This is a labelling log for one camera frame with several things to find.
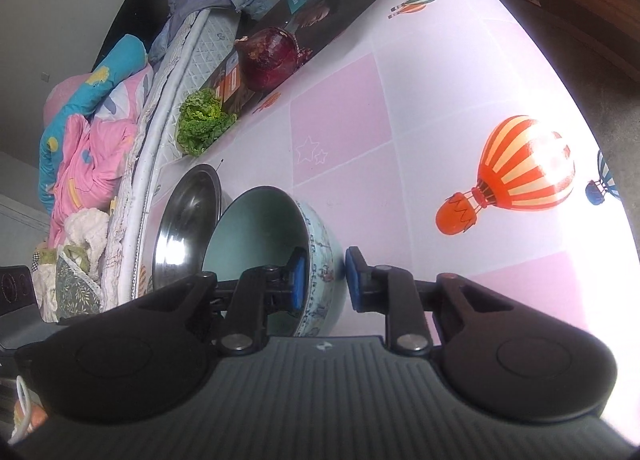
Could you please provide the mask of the beige cloth bundle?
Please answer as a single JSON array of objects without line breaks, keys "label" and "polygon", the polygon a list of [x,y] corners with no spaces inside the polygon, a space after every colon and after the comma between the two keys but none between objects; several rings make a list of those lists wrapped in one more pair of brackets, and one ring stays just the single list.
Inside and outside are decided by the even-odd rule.
[{"label": "beige cloth bundle", "polygon": [[101,288],[102,311],[106,294],[101,287],[101,266],[107,244],[110,217],[96,209],[82,209],[71,214],[61,226],[52,228],[50,240],[36,246],[32,255],[32,284],[41,318],[47,323],[64,319],[56,315],[56,262],[62,253],[75,262]]}]

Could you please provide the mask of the light blue patterned ceramic bowl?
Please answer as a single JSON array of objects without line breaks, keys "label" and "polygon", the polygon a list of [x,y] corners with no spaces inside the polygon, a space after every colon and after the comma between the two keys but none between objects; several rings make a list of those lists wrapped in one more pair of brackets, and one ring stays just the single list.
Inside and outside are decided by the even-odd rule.
[{"label": "light blue patterned ceramic bowl", "polygon": [[318,213],[285,191],[258,186],[233,200],[209,240],[203,269],[233,280],[256,266],[284,266],[297,248],[306,252],[299,303],[270,315],[267,333],[329,336],[347,293],[343,250]]}]

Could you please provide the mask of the green lettuce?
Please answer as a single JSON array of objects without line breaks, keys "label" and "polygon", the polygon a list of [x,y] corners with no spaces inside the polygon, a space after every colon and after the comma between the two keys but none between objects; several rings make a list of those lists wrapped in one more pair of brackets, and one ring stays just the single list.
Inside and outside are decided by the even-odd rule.
[{"label": "green lettuce", "polygon": [[236,115],[222,109],[212,89],[189,94],[180,105],[176,140],[183,154],[201,156],[236,121]]}]

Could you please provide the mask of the dark Philips cardboard box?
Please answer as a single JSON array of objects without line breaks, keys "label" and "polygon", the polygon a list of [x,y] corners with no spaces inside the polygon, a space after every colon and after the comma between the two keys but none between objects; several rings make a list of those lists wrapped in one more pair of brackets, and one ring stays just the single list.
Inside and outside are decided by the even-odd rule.
[{"label": "dark Philips cardboard box", "polygon": [[[312,51],[311,60],[373,2],[375,0],[280,0],[254,27],[236,39],[254,35],[267,27],[280,27],[291,32],[301,48]],[[254,105],[274,90],[253,92],[247,89],[240,74],[234,43],[204,87],[216,93],[225,112],[235,115],[242,114],[247,105]]]}]

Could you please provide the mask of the white quilted mattress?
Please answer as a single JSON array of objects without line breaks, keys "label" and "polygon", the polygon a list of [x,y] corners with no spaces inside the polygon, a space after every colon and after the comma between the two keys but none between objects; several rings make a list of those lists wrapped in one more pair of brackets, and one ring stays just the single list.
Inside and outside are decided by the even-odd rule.
[{"label": "white quilted mattress", "polygon": [[239,21],[240,14],[232,10],[190,14],[155,72],[108,225],[100,282],[104,311],[137,298],[148,287],[151,267],[142,259],[144,232],[160,168],[181,158],[176,142],[180,105],[229,54]]}]

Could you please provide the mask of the small stainless steel bowl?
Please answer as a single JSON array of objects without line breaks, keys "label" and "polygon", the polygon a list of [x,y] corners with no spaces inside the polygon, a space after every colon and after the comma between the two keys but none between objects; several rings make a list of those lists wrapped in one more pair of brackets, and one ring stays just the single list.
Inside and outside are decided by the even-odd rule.
[{"label": "small stainless steel bowl", "polygon": [[201,272],[213,232],[230,205],[217,171],[208,163],[190,169],[172,191],[154,245],[153,289]]}]

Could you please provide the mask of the pink balloon pattern tablecloth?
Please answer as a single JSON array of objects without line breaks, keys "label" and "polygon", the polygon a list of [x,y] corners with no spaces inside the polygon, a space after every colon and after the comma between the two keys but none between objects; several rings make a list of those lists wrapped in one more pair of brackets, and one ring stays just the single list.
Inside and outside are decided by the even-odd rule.
[{"label": "pink balloon pattern tablecloth", "polygon": [[[525,122],[518,141],[501,136]],[[436,212],[495,163],[527,193],[532,159],[574,174],[545,210],[489,207],[448,236]],[[593,206],[598,145],[561,79],[499,0],[376,0],[202,159],[230,196],[273,185],[343,246],[428,279],[459,273],[603,341],[604,419],[639,437],[639,259],[623,206]]]}]

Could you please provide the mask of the pink and blue quilt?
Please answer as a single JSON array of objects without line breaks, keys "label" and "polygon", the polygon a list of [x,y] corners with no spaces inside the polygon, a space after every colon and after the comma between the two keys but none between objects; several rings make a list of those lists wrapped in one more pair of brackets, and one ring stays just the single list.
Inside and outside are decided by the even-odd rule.
[{"label": "pink and blue quilt", "polygon": [[51,247],[72,214],[110,206],[153,78],[142,41],[123,36],[44,129],[38,195],[50,215]]}]

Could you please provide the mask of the green leaf patterned pillow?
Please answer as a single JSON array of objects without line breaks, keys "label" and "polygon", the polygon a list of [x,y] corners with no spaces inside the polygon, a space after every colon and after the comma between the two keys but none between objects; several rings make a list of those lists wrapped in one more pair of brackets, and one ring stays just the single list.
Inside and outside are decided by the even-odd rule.
[{"label": "green leaf patterned pillow", "polygon": [[58,256],[55,275],[56,315],[68,319],[102,312],[102,292],[93,281],[65,253]]}]

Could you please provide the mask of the red onion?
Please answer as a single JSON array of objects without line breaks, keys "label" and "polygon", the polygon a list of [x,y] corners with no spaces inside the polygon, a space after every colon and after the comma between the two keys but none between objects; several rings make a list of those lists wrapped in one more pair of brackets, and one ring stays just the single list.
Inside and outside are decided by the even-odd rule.
[{"label": "red onion", "polygon": [[310,60],[312,51],[301,48],[296,37],[280,27],[267,27],[234,41],[240,74],[248,90],[270,92]]}]

